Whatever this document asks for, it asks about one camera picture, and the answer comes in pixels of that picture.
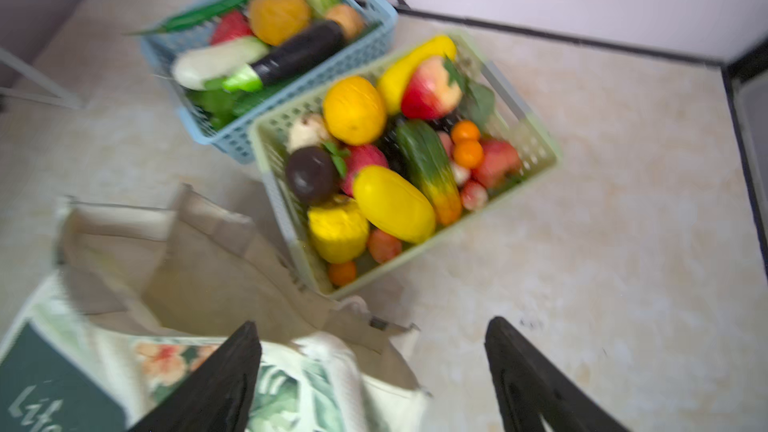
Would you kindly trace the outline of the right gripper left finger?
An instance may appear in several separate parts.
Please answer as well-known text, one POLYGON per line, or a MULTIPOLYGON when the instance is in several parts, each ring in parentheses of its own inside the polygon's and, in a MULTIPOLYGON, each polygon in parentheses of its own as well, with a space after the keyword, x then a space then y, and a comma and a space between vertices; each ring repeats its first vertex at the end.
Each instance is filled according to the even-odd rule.
POLYGON ((262 348, 256 324, 229 338, 124 337, 124 409, 131 431, 243 431, 262 348))

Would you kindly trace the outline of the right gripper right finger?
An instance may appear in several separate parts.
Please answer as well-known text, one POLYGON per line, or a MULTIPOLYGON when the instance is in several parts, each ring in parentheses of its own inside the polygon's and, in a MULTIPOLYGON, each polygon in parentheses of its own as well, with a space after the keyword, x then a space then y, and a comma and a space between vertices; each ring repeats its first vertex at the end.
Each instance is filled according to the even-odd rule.
POLYGON ((624 431, 505 318, 493 318, 485 350, 506 431, 624 431))

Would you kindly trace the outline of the cream canvas grocery tote bag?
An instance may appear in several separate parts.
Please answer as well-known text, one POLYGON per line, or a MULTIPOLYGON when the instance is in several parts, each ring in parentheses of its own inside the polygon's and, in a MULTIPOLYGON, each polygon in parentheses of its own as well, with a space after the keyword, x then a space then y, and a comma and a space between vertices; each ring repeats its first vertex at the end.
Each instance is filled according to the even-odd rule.
POLYGON ((249 217, 190 187, 167 208, 65 200, 53 273, 1 344, 5 431, 129 431, 124 337, 262 348, 243 431, 417 431, 430 402, 408 364, 415 326, 298 283, 249 217))

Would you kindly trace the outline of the red yellow apple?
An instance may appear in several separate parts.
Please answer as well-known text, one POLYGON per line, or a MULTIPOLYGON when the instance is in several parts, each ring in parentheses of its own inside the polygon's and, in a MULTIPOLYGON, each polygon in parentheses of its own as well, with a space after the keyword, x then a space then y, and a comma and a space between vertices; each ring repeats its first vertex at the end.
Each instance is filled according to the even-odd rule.
POLYGON ((431 56, 411 76, 401 100, 401 112, 409 119, 440 119, 458 107, 464 88, 464 77, 453 60, 431 56))

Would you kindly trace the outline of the wrinkled yellow orange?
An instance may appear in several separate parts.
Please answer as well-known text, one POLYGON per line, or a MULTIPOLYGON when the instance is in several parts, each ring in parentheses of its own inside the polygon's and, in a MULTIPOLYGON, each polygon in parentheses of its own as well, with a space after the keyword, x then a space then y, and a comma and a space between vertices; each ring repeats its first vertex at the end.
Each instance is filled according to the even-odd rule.
POLYGON ((344 78, 330 87, 323 100, 323 116, 329 133, 352 146, 375 142, 387 123, 381 95, 361 76, 344 78))

